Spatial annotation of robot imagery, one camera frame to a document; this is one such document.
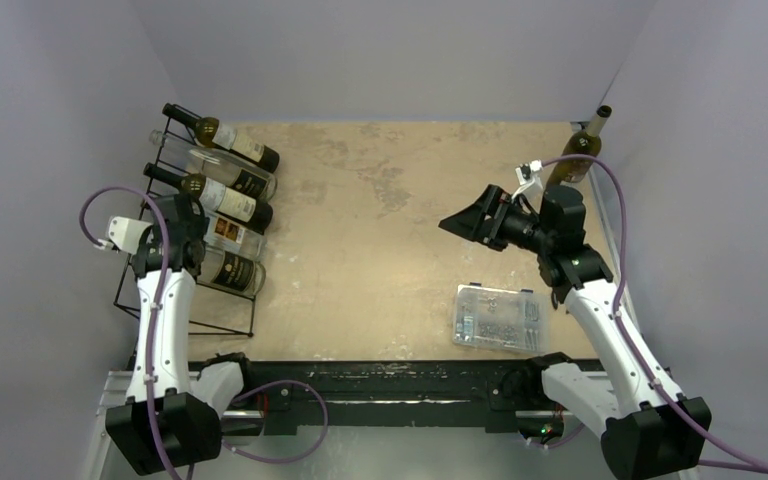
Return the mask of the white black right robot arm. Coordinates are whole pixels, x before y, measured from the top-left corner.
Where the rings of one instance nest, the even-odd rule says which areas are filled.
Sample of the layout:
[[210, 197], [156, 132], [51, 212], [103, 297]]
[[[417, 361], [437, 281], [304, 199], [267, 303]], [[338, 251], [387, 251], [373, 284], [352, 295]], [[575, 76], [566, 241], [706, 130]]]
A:
[[651, 479], [698, 466], [711, 411], [687, 397], [660, 366], [641, 334], [624, 320], [619, 287], [602, 256], [585, 241], [582, 194], [551, 186], [538, 212], [489, 185], [441, 229], [502, 251], [514, 245], [536, 255], [543, 281], [574, 317], [610, 381], [602, 387], [571, 363], [550, 364], [524, 376], [521, 392], [536, 407], [552, 400], [598, 437], [617, 479]]

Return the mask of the clear square bottle gold cap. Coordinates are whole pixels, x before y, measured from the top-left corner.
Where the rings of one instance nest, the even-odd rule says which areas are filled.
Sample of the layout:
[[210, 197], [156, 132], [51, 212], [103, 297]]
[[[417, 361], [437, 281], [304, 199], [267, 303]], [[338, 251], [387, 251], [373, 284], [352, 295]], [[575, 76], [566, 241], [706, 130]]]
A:
[[[143, 202], [143, 205], [146, 207], [146, 210], [152, 217], [150, 221], [146, 222], [152, 224], [154, 217], [157, 217], [161, 222], [162, 233], [162, 226], [165, 226], [162, 220], [162, 214], [160, 213], [160, 217], [158, 217], [147, 202]], [[203, 209], [208, 219], [208, 228], [204, 236], [204, 241], [206, 242], [206, 250], [208, 246], [212, 246], [226, 251], [238, 253], [251, 260], [259, 261], [261, 259], [262, 251], [264, 250], [266, 244], [266, 239], [261, 233], [251, 230], [243, 226], [241, 223], [238, 223], [237, 221], [232, 220], [231, 218], [222, 214], [211, 212], [204, 207]]]

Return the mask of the dark open-neck wine bottle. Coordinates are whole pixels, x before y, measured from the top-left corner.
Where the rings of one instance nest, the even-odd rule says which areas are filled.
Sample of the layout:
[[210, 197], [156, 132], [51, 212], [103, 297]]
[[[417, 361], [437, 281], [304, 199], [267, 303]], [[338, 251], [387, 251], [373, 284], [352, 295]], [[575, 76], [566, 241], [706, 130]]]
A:
[[143, 173], [189, 194], [205, 209], [234, 219], [258, 233], [264, 233], [272, 223], [273, 209], [268, 203], [255, 200], [204, 174], [179, 175], [151, 163], [144, 166]]

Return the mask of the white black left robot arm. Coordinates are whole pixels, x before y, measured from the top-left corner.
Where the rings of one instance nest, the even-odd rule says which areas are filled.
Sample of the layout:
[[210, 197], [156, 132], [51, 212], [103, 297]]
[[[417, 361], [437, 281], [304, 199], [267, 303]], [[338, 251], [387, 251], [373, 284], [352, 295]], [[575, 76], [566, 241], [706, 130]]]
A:
[[208, 220], [186, 194], [157, 197], [148, 206], [151, 222], [115, 217], [109, 223], [110, 240], [131, 255], [140, 320], [125, 400], [107, 411], [105, 428], [140, 476], [216, 458], [224, 410], [247, 408], [258, 395], [242, 354], [210, 360], [191, 374], [190, 311]]

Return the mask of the clear glass black-label bottle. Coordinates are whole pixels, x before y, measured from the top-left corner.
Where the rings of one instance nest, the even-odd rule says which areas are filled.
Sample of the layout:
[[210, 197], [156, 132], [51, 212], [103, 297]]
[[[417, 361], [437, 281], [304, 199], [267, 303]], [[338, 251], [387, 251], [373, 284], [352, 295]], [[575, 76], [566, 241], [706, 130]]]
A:
[[185, 164], [187, 172], [203, 173], [259, 201], [268, 202], [276, 193], [278, 182], [273, 174], [233, 154], [194, 145], [160, 130], [153, 130], [149, 140], [162, 148], [163, 159]]

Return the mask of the tall clear glass bottle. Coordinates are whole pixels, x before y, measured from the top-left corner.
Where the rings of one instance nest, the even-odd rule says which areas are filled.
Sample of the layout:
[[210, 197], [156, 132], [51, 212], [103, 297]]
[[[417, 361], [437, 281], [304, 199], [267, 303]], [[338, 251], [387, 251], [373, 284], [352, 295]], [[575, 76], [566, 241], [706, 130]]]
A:
[[265, 267], [238, 253], [208, 246], [198, 285], [239, 297], [255, 297], [263, 288]]

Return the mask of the dark green labelled wine bottle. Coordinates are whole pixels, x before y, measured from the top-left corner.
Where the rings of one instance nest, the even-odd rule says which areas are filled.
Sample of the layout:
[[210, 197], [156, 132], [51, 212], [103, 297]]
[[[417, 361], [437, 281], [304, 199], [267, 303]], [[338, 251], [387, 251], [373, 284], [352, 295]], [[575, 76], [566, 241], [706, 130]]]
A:
[[162, 114], [191, 130], [201, 146], [227, 151], [269, 173], [275, 173], [279, 167], [280, 154], [276, 150], [215, 117], [198, 116], [170, 103], [163, 106]]

